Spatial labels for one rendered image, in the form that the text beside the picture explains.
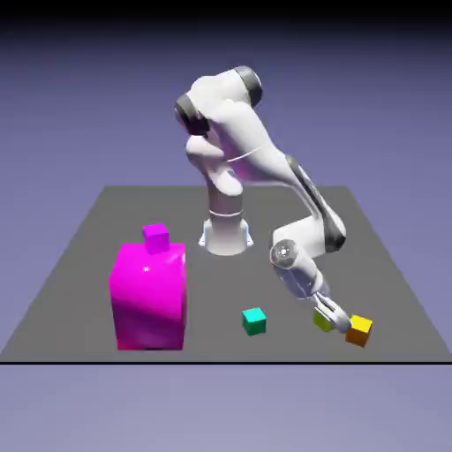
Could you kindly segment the small teal cube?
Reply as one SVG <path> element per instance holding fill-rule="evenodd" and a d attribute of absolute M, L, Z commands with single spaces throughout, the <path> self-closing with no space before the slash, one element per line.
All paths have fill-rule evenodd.
<path fill-rule="evenodd" d="M 260 307 L 243 310 L 242 326 L 249 336 L 263 334 L 267 330 L 267 316 Z"/>

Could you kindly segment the large magenta box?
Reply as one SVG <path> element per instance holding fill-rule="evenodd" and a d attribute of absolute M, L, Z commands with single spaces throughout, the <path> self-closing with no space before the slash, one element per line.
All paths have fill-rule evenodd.
<path fill-rule="evenodd" d="M 124 244 L 109 275 L 109 294 L 120 350 L 182 350 L 187 289 L 185 246 L 149 253 Z"/>

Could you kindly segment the small yellow-green cube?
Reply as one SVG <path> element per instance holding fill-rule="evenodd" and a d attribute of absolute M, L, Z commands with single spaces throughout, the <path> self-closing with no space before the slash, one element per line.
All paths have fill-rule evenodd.
<path fill-rule="evenodd" d="M 335 324 L 317 307 L 315 307 L 313 311 L 313 322 L 323 332 L 335 330 Z"/>

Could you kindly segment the small orange cube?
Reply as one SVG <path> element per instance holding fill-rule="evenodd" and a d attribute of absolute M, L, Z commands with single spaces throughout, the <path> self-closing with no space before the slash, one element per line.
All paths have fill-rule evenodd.
<path fill-rule="evenodd" d="M 345 341 L 364 348 L 372 331 L 373 322 L 367 318 L 352 315 L 350 328 L 346 332 Z"/>

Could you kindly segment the small purple cube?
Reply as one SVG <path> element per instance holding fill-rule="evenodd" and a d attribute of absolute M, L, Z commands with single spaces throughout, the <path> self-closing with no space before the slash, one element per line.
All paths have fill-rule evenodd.
<path fill-rule="evenodd" d="M 142 227 L 144 246 L 150 254 L 167 252 L 170 249 L 170 233 L 162 222 Z"/>

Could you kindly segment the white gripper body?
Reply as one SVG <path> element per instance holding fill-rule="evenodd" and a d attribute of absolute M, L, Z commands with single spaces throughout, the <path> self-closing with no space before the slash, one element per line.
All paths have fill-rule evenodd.
<path fill-rule="evenodd" d="M 322 295 L 319 291 L 313 295 L 313 300 L 315 301 L 315 307 L 319 308 L 335 324 L 335 330 L 346 334 L 350 328 L 350 317 L 342 307 L 332 299 Z"/>

